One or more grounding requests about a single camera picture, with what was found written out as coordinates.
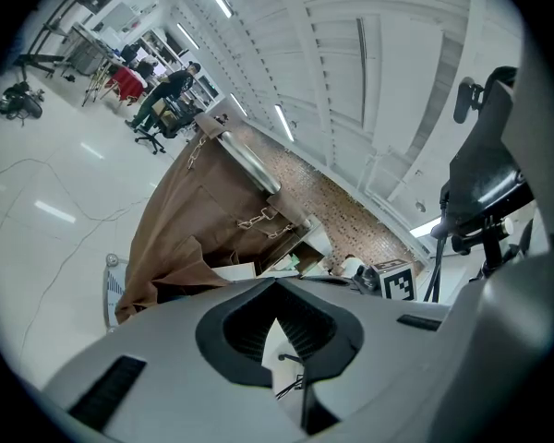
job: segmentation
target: black vent slot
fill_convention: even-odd
[[[122,356],[70,409],[69,414],[95,430],[101,431],[125,398],[146,363]]]
[[[225,338],[239,353],[260,363],[275,318],[303,362],[328,343],[336,331],[331,317],[281,285],[273,284],[225,320]]]
[[[260,363],[277,318],[304,363],[308,385],[339,376],[363,344],[357,318],[295,285],[303,281],[255,283],[209,310],[198,323],[197,345],[208,363],[235,384],[269,388],[271,371]]]

